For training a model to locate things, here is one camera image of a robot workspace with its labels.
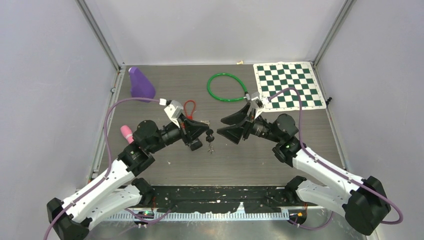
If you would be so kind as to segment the black Kaijing padlock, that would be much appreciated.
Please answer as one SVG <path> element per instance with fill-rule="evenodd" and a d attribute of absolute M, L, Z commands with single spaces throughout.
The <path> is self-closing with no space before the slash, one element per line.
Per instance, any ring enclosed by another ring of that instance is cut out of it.
<path fill-rule="evenodd" d="M 189 148 L 190 148 L 191 151 L 196 151 L 197 149 L 201 148 L 202 146 L 203 146 L 203 143 L 198 138 L 194 139 L 189 144 Z"/>

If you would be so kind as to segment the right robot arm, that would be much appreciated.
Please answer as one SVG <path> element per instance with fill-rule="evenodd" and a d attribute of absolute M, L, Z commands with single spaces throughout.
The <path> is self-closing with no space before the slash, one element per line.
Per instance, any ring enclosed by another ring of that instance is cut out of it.
<path fill-rule="evenodd" d="M 292 116 L 282 113 L 269 122 L 259 108 L 247 103 L 241 110 L 220 120 L 225 127 L 217 133 L 234 144 L 257 136 L 276 145 L 274 156 L 283 164 L 305 172 L 323 185 L 302 176 L 286 184 L 285 198 L 291 205 L 301 202 L 324 207 L 345 218 L 357 232 L 370 236 L 391 211 L 385 189 L 374 176 L 363 178 L 337 167 L 316 154 L 296 136 L 299 132 Z"/>

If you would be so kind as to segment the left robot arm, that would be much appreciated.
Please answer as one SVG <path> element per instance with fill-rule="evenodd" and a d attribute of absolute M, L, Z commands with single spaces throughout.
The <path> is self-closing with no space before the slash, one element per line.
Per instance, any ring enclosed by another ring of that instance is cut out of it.
<path fill-rule="evenodd" d="M 177 141 L 197 150 L 199 137 L 206 134 L 212 141 L 213 133 L 206 123 L 182 113 L 161 129 L 152 120 L 140 122 L 133 141 L 104 172 L 71 196 L 47 203 L 49 226 L 44 238 L 54 230 L 61 240 L 84 240 L 99 223 L 121 210 L 138 204 L 148 207 L 154 189 L 138 176 L 154 163 L 153 154 Z"/>

